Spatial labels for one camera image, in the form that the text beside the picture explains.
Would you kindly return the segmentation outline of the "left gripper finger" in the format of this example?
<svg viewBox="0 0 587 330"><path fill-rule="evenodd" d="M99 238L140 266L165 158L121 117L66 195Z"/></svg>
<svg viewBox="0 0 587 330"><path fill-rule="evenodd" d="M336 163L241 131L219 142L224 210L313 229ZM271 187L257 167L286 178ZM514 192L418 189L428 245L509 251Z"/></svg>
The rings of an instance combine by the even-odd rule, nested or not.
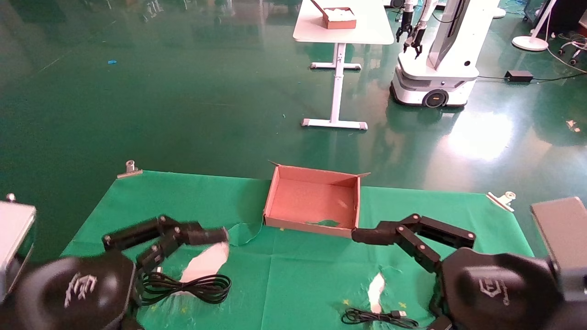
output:
<svg viewBox="0 0 587 330"><path fill-rule="evenodd" d="M159 267L182 245L207 246L228 242L228 231L222 228L206 230L196 227L174 227L159 235L159 239L136 259L138 273L148 274Z"/></svg>
<svg viewBox="0 0 587 330"><path fill-rule="evenodd" d="M130 227L107 233L102 237L105 251L132 248L141 243L161 238L168 232L174 236L178 246L188 243L188 231L201 231L203 227L197 222L180 223L167 215L159 215Z"/></svg>

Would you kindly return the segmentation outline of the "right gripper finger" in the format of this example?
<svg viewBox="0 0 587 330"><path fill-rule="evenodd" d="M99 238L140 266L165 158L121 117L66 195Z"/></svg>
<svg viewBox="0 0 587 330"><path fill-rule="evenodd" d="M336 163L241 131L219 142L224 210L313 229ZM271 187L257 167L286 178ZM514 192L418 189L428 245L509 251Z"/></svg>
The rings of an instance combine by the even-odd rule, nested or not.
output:
<svg viewBox="0 0 587 330"><path fill-rule="evenodd" d="M352 231L354 242L371 246L399 246L427 272L439 271L440 255L411 231Z"/></svg>
<svg viewBox="0 0 587 330"><path fill-rule="evenodd" d="M475 234L419 214L400 221L380 221L375 228L355 228L352 240L373 246L398 245L402 248L426 249L421 237L452 248L472 248Z"/></svg>

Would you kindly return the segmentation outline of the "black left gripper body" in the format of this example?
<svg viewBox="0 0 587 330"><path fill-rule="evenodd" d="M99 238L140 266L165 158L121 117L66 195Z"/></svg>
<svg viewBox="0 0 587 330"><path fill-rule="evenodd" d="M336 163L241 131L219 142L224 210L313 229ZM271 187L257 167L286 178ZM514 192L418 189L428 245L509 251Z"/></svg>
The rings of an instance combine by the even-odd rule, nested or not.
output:
<svg viewBox="0 0 587 330"><path fill-rule="evenodd" d="M1 328L140 330L136 272L135 263L117 251L28 269L1 304Z"/></svg>

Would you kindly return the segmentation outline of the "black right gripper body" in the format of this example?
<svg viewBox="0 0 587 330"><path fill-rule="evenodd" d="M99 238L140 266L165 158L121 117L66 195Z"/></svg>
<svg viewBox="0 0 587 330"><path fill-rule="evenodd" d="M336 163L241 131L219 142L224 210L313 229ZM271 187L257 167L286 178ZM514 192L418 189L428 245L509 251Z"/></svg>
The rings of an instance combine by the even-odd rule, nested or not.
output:
<svg viewBox="0 0 587 330"><path fill-rule="evenodd" d="M550 264L457 249L436 269L430 330L543 330L563 303Z"/></svg>

